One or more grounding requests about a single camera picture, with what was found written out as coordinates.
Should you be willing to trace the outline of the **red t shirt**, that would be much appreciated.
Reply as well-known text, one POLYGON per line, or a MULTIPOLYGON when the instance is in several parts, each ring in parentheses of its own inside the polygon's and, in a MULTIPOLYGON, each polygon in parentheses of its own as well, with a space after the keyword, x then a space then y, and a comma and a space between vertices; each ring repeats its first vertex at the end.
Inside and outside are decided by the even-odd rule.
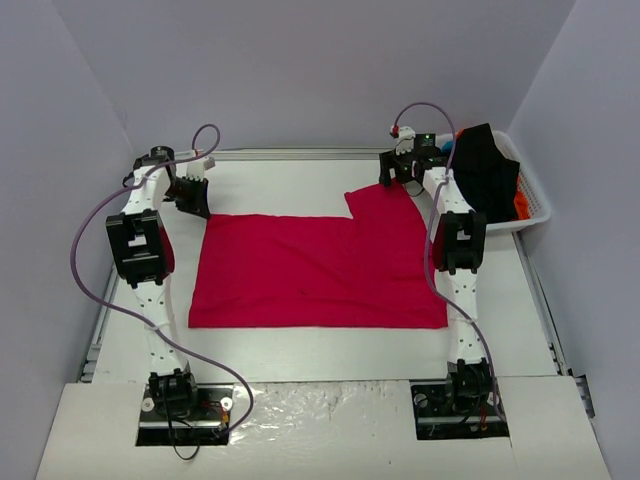
POLYGON ((410 194, 397 183, 371 185, 344 200, 348 217, 212 216, 189 328, 447 327, 410 194))

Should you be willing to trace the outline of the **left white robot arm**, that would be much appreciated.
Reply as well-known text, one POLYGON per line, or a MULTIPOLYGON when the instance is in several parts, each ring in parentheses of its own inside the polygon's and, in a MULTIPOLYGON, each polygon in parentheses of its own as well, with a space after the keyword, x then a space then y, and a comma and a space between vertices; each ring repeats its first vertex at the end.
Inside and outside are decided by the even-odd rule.
POLYGON ((167 146, 136 159, 133 180, 144 185, 130 192, 121 212, 108 216, 105 226, 116 270, 132 288, 141 314, 153 323, 147 329, 150 397, 157 407, 165 405, 177 417, 189 418, 200 409, 202 395, 186 356, 163 340, 175 341, 177 332, 170 300, 175 256, 160 208, 169 200, 178 211, 205 220, 211 213, 205 167, 198 162, 179 176, 174 160, 174 150, 167 146))

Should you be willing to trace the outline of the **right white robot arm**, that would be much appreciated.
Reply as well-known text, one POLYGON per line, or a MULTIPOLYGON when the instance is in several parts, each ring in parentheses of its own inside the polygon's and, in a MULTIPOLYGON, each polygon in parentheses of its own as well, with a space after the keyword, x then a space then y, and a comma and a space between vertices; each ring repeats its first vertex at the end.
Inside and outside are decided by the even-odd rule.
POLYGON ((379 182, 389 187, 392 180, 416 181, 433 201, 425 262, 434 273, 429 286, 446 304, 450 330, 443 398, 450 410, 465 413, 493 387, 492 361, 477 324, 477 277, 484 257, 486 218, 465 200, 433 134, 394 126, 391 136, 396 145, 379 156, 379 182))

